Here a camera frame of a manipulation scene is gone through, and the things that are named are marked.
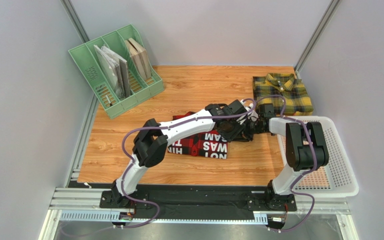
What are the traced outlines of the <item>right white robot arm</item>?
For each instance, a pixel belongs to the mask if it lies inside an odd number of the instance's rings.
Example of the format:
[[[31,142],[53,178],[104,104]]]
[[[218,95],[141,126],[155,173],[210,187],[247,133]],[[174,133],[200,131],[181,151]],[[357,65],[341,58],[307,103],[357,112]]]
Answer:
[[[267,185],[267,201],[291,200],[292,190],[301,179],[329,163],[329,151],[320,122],[303,122],[297,118],[277,117],[272,104],[264,104],[248,115],[243,136],[271,133],[285,138],[286,165]]]

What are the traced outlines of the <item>red black plaid shirt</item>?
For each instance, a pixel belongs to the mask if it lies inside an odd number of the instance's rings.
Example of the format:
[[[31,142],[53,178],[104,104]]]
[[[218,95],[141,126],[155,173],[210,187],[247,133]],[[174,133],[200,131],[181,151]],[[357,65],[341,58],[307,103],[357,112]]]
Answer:
[[[182,138],[168,146],[167,152],[226,160],[228,158],[228,142],[216,130],[211,130]]]

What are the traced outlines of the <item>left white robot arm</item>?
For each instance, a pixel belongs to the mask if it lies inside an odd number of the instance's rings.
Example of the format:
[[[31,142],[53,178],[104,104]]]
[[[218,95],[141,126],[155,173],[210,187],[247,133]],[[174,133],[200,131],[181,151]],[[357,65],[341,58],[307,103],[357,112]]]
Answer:
[[[255,107],[256,102],[253,99],[235,100],[224,106],[212,103],[178,120],[157,122],[152,118],[143,127],[131,130],[126,137],[133,133],[137,135],[133,141],[132,153],[122,150],[130,162],[111,186],[114,199],[123,199],[132,194],[146,171],[161,163],[168,146],[178,140],[216,130],[226,141],[233,141],[245,128],[245,122]]]

